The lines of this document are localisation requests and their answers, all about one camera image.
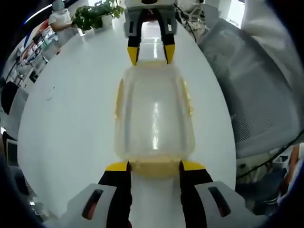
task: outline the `plastic container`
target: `plastic container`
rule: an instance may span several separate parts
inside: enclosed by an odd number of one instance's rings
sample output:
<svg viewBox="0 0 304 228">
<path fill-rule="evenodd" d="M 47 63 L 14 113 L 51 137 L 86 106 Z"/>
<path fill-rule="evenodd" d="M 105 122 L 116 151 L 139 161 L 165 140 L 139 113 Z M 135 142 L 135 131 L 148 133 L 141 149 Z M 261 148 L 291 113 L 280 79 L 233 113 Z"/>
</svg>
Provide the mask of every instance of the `plastic container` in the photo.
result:
<svg viewBox="0 0 304 228">
<path fill-rule="evenodd" d="M 193 109 L 177 68 L 164 62 L 138 64 L 121 80 L 116 100 L 115 151 L 133 167 L 178 169 L 194 150 Z"/>
</svg>

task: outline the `plant pot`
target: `plant pot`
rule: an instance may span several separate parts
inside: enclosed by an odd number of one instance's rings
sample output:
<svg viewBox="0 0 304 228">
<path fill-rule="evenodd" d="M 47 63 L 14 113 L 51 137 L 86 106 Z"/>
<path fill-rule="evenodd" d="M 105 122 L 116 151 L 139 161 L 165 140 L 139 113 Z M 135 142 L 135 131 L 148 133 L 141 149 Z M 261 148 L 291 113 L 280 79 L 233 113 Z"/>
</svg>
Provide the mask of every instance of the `plant pot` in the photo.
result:
<svg viewBox="0 0 304 228">
<path fill-rule="evenodd" d="M 112 25 L 112 15 L 111 14 L 102 16 L 101 20 L 103 21 L 102 28 L 93 28 L 94 32 L 104 31 L 106 28 L 108 28 Z"/>
</svg>

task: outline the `white table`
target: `white table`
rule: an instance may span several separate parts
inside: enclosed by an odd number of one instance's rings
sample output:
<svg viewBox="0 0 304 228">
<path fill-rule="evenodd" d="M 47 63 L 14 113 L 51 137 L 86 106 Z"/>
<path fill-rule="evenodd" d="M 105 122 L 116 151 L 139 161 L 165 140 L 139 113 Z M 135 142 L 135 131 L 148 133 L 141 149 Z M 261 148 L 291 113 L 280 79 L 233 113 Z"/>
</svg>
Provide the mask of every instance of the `white table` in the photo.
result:
<svg viewBox="0 0 304 228">
<path fill-rule="evenodd" d="M 99 34 L 75 36 L 41 72 L 23 112 L 18 142 L 20 167 L 42 202 L 57 216 L 67 202 L 105 168 L 114 153 L 114 104 L 118 83 L 131 66 L 122 24 Z M 158 28 L 143 26 L 140 58 L 164 58 Z M 219 84 L 204 55 L 178 26 L 173 63 L 188 83 L 200 162 L 215 181 L 235 187 L 232 125 Z M 136 227 L 184 227 L 178 180 L 132 176 L 130 221 Z"/>
</svg>

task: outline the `black cable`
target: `black cable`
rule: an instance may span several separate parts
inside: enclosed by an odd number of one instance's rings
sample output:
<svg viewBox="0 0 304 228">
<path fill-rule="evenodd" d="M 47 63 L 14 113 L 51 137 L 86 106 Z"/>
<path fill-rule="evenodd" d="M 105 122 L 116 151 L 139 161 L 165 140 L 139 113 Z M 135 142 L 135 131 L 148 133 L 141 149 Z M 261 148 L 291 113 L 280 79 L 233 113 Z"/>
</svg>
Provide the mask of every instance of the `black cable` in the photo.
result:
<svg viewBox="0 0 304 228">
<path fill-rule="evenodd" d="M 291 141 L 286 147 L 282 147 L 281 149 L 279 149 L 279 151 L 272 156 L 270 159 L 268 159 L 266 162 L 263 162 L 262 164 L 252 168 L 251 170 L 249 170 L 248 172 L 245 172 L 244 174 L 240 175 L 237 177 L 237 180 L 240 178 L 243 178 L 245 176 L 247 176 L 249 173 L 253 172 L 254 170 L 257 170 L 258 168 L 262 167 L 263 165 L 266 165 L 270 162 L 272 162 L 277 156 L 279 156 L 280 154 L 282 154 L 285 150 L 287 150 L 292 144 L 294 144 L 294 142 L 304 133 L 304 130 L 302 130 L 300 132 L 300 134 L 296 137 L 296 139 L 294 139 L 293 141 Z"/>
<path fill-rule="evenodd" d="M 185 13 L 184 13 L 176 4 L 174 4 L 174 6 L 181 12 L 181 15 L 182 15 L 182 17 L 185 19 L 186 24 L 188 25 L 188 27 L 190 28 L 191 33 L 192 33 L 192 35 L 193 35 L 193 37 L 194 37 L 194 40 L 195 40 L 195 43 L 196 43 L 196 42 L 197 42 L 196 37 L 195 37 L 195 35 L 194 35 L 194 32 L 193 32 L 193 30 L 192 30 L 192 28 L 191 28 L 191 26 L 190 26 L 188 20 L 186 19 Z"/>
</svg>

